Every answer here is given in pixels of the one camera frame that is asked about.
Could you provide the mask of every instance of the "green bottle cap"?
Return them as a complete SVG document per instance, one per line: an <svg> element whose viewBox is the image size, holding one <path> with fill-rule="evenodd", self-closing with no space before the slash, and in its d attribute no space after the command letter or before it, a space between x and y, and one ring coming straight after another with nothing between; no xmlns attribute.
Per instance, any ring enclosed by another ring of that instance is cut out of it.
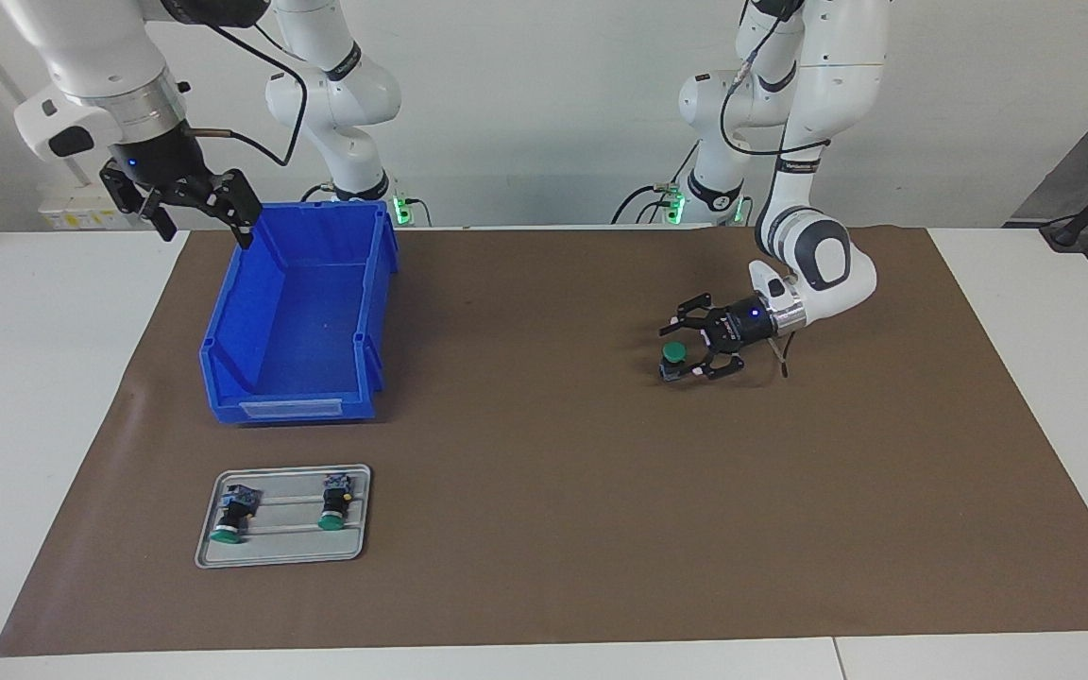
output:
<svg viewBox="0 0 1088 680"><path fill-rule="evenodd" d="M242 543L242 537L238 536L237 531L227 531L225 529L212 531L212 533L208 534L208 539L217 543Z"/></svg>
<svg viewBox="0 0 1088 680"><path fill-rule="evenodd" d="M669 343L662 348L662 357L672 364L681 364L687 361L687 346L682 343Z"/></svg>
<svg viewBox="0 0 1088 680"><path fill-rule="evenodd" d="M323 531L342 531L346 523L342 517L335 517L332 514L323 514L319 518L319 528Z"/></svg>

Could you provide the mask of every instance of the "white tabletop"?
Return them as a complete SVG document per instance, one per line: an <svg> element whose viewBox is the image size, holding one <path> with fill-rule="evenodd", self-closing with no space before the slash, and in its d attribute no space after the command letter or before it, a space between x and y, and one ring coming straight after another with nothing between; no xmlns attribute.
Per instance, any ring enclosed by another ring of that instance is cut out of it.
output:
<svg viewBox="0 0 1088 680"><path fill-rule="evenodd" d="M1088 504L1088 263L1037 233L936 244ZM0 233L0 630L183 242ZM26 512L8 511L25 507ZM1088 677L1088 633L0 659L0 677Z"/></svg>

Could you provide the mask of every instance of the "metal tray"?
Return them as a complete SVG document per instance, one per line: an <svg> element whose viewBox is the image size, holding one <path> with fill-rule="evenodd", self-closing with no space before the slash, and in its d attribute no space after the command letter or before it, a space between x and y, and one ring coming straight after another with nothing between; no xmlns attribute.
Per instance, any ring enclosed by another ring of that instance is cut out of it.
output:
<svg viewBox="0 0 1088 680"><path fill-rule="evenodd" d="M323 531L317 526L323 482L327 475L338 473L350 475L355 484L351 491L355 499L347 507L346 528ZM247 524L245 539L237 545L208 539L220 515L221 494L231 483L244 483L251 490L262 492L259 509ZM233 469L223 472L212 485L212 498L203 516L203 531L199 534L196 549L196 567L223 569L357 558L363 548L371 483L372 470L367 465Z"/></svg>

